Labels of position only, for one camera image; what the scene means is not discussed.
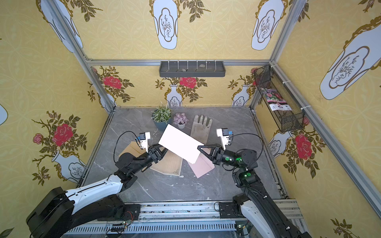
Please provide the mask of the pink envelope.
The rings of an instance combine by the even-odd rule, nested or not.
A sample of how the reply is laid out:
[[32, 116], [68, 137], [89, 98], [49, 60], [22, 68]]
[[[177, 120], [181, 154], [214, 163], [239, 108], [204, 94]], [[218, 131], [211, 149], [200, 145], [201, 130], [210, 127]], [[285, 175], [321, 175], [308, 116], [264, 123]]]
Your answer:
[[202, 153], [200, 153], [199, 157], [197, 158], [194, 164], [190, 162], [188, 162], [188, 164], [190, 168], [192, 169], [194, 175], [198, 179], [208, 174], [210, 171], [212, 171], [215, 168], [215, 165]]

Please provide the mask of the brown kraft envelope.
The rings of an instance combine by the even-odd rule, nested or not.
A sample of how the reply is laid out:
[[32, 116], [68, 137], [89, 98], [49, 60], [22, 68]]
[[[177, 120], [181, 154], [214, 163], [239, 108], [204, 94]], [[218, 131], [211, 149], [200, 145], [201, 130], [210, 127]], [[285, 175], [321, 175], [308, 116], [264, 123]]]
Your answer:
[[121, 153], [118, 157], [120, 157], [124, 153], [130, 153], [135, 157], [139, 157], [140, 155], [144, 154], [146, 152], [146, 149], [141, 149], [139, 145], [136, 142], [131, 142]]

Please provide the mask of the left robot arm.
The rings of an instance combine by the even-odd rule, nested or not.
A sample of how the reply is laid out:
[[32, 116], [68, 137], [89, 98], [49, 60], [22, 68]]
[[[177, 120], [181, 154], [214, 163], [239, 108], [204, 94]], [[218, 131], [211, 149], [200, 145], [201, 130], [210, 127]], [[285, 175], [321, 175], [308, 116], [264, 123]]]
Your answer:
[[139, 214], [137, 205], [127, 205], [119, 193], [136, 181], [136, 173], [144, 172], [164, 158], [167, 149], [154, 144], [136, 157], [122, 154], [117, 171], [103, 180], [76, 189], [51, 190], [27, 217], [32, 238], [60, 238], [69, 230], [87, 222], [110, 218], [133, 220]]

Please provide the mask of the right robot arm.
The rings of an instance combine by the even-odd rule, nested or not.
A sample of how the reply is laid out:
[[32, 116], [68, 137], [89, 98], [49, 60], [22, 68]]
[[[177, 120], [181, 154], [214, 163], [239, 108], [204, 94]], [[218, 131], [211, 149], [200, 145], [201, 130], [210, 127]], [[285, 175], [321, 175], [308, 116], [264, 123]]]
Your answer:
[[257, 152], [243, 149], [240, 152], [225, 150], [215, 145], [197, 147], [215, 165], [229, 165], [237, 170], [232, 178], [242, 193], [233, 197], [242, 215], [254, 225], [263, 238], [310, 238], [308, 232], [301, 232], [283, 214], [266, 191], [261, 179], [255, 172]]

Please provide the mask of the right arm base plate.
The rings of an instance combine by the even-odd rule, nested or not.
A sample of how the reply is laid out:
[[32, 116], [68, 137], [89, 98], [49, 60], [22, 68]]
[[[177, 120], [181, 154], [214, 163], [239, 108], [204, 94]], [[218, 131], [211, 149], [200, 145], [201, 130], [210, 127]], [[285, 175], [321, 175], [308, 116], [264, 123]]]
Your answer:
[[220, 214], [220, 218], [242, 218], [243, 215], [240, 212], [240, 208], [238, 204], [234, 202], [219, 202], [218, 203], [218, 211]]

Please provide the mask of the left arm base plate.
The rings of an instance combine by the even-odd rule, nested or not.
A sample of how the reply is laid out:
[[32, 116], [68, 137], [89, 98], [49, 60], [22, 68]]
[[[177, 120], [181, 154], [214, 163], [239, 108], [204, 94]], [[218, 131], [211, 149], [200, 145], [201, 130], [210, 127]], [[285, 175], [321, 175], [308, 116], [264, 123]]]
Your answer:
[[140, 215], [140, 204], [124, 204], [116, 213], [115, 218], [123, 221], [137, 221]]

